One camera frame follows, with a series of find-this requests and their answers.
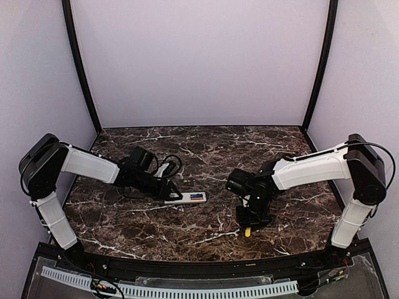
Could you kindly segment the white remote control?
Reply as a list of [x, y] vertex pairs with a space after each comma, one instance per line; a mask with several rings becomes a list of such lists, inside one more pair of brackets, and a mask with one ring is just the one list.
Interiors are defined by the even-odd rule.
[[[202, 194], [204, 196], [203, 201], [192, 201], [190, 199], [191, 194]], [[183, 192], [182, 193], [183, 198], [182, 200], [169, 200], [169, 201], [164, 201], [166, 205], [172, 205], [172, 204], [200, 204], [204, 203], [207, 201], [206, 193], [205, 192]]]

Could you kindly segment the yellow handled screwdriver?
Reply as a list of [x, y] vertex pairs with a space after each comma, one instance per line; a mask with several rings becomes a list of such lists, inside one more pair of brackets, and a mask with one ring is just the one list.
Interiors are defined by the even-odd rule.
[[245, 235], [245, 237], [250, 237], [251, 236], [251, 228], [250, 227], [247, 227], [245, 229], [244, 235]]

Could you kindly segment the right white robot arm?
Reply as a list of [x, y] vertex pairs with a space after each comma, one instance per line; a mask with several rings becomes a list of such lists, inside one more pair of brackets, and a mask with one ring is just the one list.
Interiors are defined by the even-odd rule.
[[284, 191], [305, 184], [349, 179], [354, 191], [340, 219], [330, 233], [325, 248], [328, 259], [343, 257], [358, 230], [384, 201], [391, 179], [377, 154], [378, 145], [352, 134], [346, 142], [312, 154], [266, 161], [255, 173], [234, 169], [226, 189], [238, 195], [236, 217], [244, 235], [262, 229], [272, 221], [271, 202]]

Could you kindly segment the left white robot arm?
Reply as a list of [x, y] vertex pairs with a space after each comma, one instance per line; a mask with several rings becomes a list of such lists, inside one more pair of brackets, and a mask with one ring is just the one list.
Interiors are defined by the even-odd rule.
[[57, 245], [69, 250], [79, 240], [57, 197], [60, 173], [76, 174], [117, 187], [133, 187], [162, 201], [182, 200], [183, 194], [170, 179], [169, 170], [174, 164], [164, 161], [157, 163], [154, 171], [148, 170], [156, 159], [152, 152], [137, 146], [130, 156], [115, 162], [47, 133], [21, 159], [20, 185]]

